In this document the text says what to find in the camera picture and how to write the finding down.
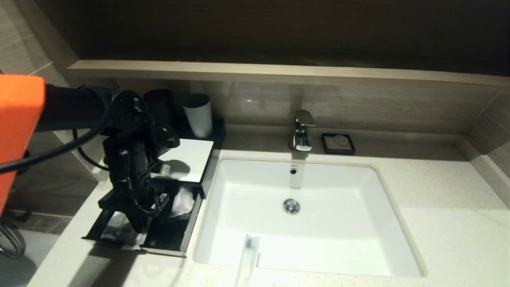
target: beige quartz countertop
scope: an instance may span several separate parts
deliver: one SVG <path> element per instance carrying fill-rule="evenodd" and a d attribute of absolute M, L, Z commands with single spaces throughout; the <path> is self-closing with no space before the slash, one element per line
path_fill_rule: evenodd
<path fill-rule="evenodd" d="M 290 161 L 285 146 L 270 148 L 284 144 L 279 137 L 230 136 L 220 159 Z M 410 238 L 423 277 L 256 269 L 254 286 L 510 285 L 510 212 L 454 146 L 358 141 L 356 147 L 356 156 L 309 154 L 305 160 L 375 167 Z M 203 265 L 193 259 L 207 200 L 202 203 L 186 259 L 136 255 L 81 239 L 100 213 L 97 201 L 110 188 L 109 182 L 97 186 L 29 286 L 234 286 L 236 267 Z"/>

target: faucet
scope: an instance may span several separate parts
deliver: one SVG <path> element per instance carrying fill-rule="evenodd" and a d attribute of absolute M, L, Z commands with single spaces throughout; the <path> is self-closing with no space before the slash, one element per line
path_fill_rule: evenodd
<path fill-rule="evenodd" d="M 310 136 L 308 127 L 314 127 L 315 120 L 309 111 L 297 110 L 294 114 L 294 123 L 292 127 L 292 139 L 290 140 L 289 147 L 295 151 L 310 151 L 312 144 L 310 143 Z"/>

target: white cup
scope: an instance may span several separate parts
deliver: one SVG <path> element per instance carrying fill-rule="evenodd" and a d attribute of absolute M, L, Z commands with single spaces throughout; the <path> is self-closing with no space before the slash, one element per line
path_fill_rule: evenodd
<path fill-rule="evenodd" d="M 211 100 L 206 94 L 197 93 L 184 97 L 184 113 L 196 137 L 208 137 L 213 133 Z"/>

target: soap dish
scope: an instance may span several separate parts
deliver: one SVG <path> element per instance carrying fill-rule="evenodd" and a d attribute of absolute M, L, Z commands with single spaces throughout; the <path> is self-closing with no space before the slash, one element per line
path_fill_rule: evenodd
<path fill-rule="evenodd" d="M 322 134 L 322 145 L 327 154 L 351 155 L 356 152 L 352 139 L 348 134 Z"/>

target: white sink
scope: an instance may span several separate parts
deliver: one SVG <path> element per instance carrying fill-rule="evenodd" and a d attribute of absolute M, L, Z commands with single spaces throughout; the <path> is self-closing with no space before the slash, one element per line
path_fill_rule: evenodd
<path fill-rule="evenodd" d="M 375 170 L 223 160 L 216 173 L 197 262 L 237 265 L 248 233 L 261 237 L 259 268 L 421 276 Z M 284 210 L 286 199 L 299 203 L 298 213 Z"/>

